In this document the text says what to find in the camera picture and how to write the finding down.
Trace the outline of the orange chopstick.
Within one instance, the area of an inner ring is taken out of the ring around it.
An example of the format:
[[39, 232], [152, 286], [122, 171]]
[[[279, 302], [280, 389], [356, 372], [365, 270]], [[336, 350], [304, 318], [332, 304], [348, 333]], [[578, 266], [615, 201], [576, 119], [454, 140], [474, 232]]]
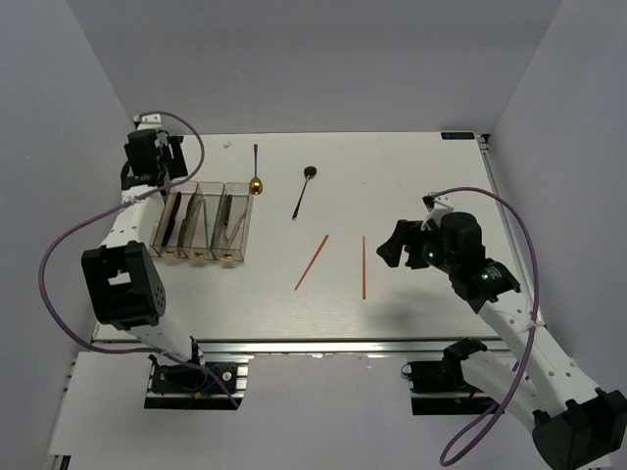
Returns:
[[362, 235], [362, 300], [366, 299], [367, 295], [367, 249], [366, 238]]
[[297, 284], [295, 285], [294, 291], [298, 291], [299, 288], [301, 287], [301, 285], [303, 284], [305, 278], [307, 277], [307, 275], [309, 274], [310, 270], [312, 269], [315, 261], [317, 260], [320, 252], [323, 250], [324, 246], [326, 245], [328, 239], [329, 239], [329, 234], [325, 234], [323, 236], [322, 240], [320, 241], [318, 247], [316, 248], [313, 256], [310, 259], [310, 261], [308, 262], [306, 268], [304, 269], [303, 273], [301, 274]]

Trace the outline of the blue knife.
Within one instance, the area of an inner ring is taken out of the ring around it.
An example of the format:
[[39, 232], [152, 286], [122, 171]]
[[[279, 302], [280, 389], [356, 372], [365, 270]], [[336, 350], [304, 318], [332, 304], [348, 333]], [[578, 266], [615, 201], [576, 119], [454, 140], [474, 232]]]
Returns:
[[175, 226], [175, 222], [176, 222], [176, 216], [177, 216], [177, 213], [178, 213], [179, 208], [180, 208], [181, 199], [182, 199], [181, 193], [177, 192], [175, 194], [174, 201], [172, 203], [171, 211], [169, 213], [168, 223], [166, 225], [166, 230], [164, 232], [164, 236], [163, 236], [163, 239], [162, 239], [162, 246], [163, 247], [168, 244], [169, 239], [171, 237], [171, 234], [173, 232], [173, 229], [174, 229], [174, 226]]

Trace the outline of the black knife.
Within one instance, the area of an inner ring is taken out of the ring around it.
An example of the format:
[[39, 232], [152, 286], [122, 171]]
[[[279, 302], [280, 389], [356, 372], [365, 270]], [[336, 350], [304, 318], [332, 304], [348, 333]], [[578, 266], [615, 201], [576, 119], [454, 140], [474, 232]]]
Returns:
[[185, 217], [181, 222], [177, 239], [177, 247], [179, 249], [189, 246], [193, 240], [202, 202], [203, 196], [200, 193], [193, 194], [188, 202]]

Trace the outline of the black handled fork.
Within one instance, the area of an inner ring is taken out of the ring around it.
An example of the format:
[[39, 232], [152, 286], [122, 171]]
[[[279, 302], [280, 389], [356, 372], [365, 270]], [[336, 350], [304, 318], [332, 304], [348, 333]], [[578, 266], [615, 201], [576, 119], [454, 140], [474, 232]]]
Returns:
[[223, 215], [222, 215], [222, 228], [224, 231], [227, 230], [227, 227], [229, 225], [232, 204], [233, 204], [233, 196], [227, 195], [225, 197]]

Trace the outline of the gold spoon purple handle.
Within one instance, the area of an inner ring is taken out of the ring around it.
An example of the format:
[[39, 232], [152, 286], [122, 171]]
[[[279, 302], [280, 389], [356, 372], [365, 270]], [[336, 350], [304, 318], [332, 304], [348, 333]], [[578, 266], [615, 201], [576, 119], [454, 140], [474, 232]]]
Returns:
[[261, 195], [264, 190], [264, 184], [259, 178], [258, 175], [258, 154], [259, 154], [259, 144], [255, 143], [253, 146], [254, 152], [254, 175], [249, 183], [249, 191], [253, 196]]

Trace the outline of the silver fork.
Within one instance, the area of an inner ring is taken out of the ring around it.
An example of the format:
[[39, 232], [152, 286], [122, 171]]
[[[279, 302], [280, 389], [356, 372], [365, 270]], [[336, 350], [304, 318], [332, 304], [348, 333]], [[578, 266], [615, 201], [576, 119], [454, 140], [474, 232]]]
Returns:
[[227, 230], [220, 235], [222, 255], [227, 258], [239, 257], [246, 244], [246, 220], [248, 211], [243, 210], [237, 218], [230, 217]]

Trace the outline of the black spoon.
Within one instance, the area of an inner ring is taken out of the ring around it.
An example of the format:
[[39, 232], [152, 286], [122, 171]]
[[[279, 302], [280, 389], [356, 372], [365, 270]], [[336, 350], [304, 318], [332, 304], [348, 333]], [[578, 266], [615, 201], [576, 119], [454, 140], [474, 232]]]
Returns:
[[297, 204], [296, 204], [296, 206], [295, 206], [295, 208], [293, 210], [293, 213], [292, 213], [292, 220], [293, 221], [295, 221], [298, 218], [299, 211], [300, 211], [300, 208], [301, 208], [301, 204], [302, 204], [302, 201], [303, 201], [306, 189], [308, 187], [308, 184], [309, 184], [310, 180], [313, 179], [316, 176], [317, 168], [315, 166], [313, 166], [313, 165], [308, 165], [308, 166], [306, 166], [304, 168], [303, 174], [304, 174], [305, 182], [303, 184], [303, 188], [301, 190], [298, 202], [297, 202]]

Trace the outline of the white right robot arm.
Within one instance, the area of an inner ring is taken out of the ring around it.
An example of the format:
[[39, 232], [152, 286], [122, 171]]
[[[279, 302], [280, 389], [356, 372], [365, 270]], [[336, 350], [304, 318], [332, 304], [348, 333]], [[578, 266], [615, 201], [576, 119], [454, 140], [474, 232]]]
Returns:
[[626, 398], [619, 391], [603, 391], [533, 319], [513, 274], [487, 257], [473, 215], [400, 219], [376, 253], [390, 267], [399, 266], [406, 255], [411, 269], [446, 273], [454, 292], [499, 335], [523, 374], [517, 378], [484, 343], [466, 338], [445, 348], [437, 370], [412, 369], [418, 388], [432, 383], [457, 391], [474, 388], [505, 403], [553, 469], [577, 469], [620, 449]]

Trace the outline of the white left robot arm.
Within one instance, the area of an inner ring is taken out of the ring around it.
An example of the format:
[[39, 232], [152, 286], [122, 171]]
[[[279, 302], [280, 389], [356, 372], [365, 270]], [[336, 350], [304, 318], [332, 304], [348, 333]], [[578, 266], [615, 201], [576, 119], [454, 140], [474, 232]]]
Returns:
[[179, 359], [173, 379], [195, 391], [208, 369], [194, 357], [195, 340], [166, 315], [166, 289], [148, 247], [166, 207], [161, 187], [188, 174], [180, 141], [162, 128], [143, 128], [128, 134], [124, 151], [122, 209], [101, 245], [81, 257], [89, 297], [99, 323]]

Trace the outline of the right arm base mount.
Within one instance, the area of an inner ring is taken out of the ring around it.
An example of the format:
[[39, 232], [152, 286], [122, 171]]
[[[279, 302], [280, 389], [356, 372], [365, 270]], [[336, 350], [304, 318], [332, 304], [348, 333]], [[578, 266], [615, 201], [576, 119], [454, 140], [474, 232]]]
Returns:
[[480, 415], [494, 412], [498, 405], [480, 389], [464, 381], [461, 362], [488, 347], [472, 338], [460, 340], [443, 351], [439, 360], [413, 360], [401, 368], [410, 382], [413, 416]]

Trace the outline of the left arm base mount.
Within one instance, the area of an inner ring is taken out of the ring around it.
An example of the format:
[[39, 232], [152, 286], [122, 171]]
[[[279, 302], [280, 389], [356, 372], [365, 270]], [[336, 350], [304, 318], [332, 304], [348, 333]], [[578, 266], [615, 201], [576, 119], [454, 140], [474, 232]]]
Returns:
[[152, 362], [144, 399], [145, 409], [154, 410], [235, 410], [242, 402], [248, 376], [248, 363], [209, 361], [211, 370], [231, 394], [236, 405], [211, 374], [182, 365], [165, 365], [151, 354]]

